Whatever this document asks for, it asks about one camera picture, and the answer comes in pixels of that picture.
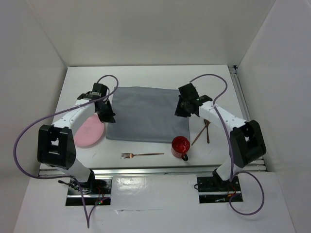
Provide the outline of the pink plate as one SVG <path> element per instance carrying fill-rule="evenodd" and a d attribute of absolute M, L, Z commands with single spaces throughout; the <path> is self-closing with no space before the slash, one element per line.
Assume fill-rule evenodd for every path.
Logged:
<path fill-rule="evenodd" d="M 78 129 L 74 136 L 74 143 L 80 148 L 90 147 L 101 139 L 104 130 L 104 123 L 99 120 L 97 114 L 94 114 Z"/>

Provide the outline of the grey cloth placemat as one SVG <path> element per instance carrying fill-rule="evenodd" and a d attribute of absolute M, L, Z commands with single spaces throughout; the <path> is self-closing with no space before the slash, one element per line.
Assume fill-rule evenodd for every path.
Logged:
<path fill-rule="evenodd" d="M 107 125 L 106 138 L 119 141 L 171 143 L 189 138 L 189 120 L 178 117 L 177 89 L 119 87 L 112 96 L 115 123 Z"/>

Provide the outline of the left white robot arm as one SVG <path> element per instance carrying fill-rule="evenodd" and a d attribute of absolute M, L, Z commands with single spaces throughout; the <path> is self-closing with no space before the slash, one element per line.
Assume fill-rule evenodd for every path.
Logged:
<path fill-rule="evenodd" d="M 37 160 L 76 178 L 79 189 L 86 194 L 92 193 L 99 181 L 76 158 L 75 139 L 81 134 L 83 146 L 90 146 L 102 137 L 105 123 L 115 122 L 109 94 L 107 86 L 95 83 L 91 91 L 78 97 L 74 110 L 38 131 Z"/>

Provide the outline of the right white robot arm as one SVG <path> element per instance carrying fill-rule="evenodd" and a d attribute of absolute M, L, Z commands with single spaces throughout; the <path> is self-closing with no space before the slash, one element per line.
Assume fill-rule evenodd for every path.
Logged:
<path fill-rule="evenodd" d="M 229 158 L 212 173 L 212 185 L 224 190 L 234 175 L 266 154 L 266 145 L 257 121 L 246 121 L 231 114 L 216 104 L 207 95 L 199 96 L 192 83 L 179 89 L 179 100 L 175 115 L 190 117 L 195 114 L 220 129 L 223 129 L 229 143 Z"/>

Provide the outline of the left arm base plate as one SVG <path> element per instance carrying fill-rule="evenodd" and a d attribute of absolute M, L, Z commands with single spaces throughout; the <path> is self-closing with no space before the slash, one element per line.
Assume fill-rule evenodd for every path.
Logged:
<path fill-rule="evenodd" d="M 77 183 L 70 179 L 69 182 L 58 181 L 68 186 L 66 197 L 66 206 L 82 206 L 80 189 Z M 86 188 L 82 186 L 82 192 L 85 198 L 86 206 L 98 204 L 99 206 L 108 206 L 111 204 L 112 179 L 99 179 L 95 187 Z"/>

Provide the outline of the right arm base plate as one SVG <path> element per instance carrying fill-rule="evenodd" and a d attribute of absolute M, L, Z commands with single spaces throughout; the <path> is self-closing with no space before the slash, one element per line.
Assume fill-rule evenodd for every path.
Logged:
<path fill-rule="evenodd" d="M 212 177 L 197 177 L 194 189 L 198 191 L 199 203 L 243 202 L 240 181 L 235 177 L 232 182 L 217 186 Z"/>

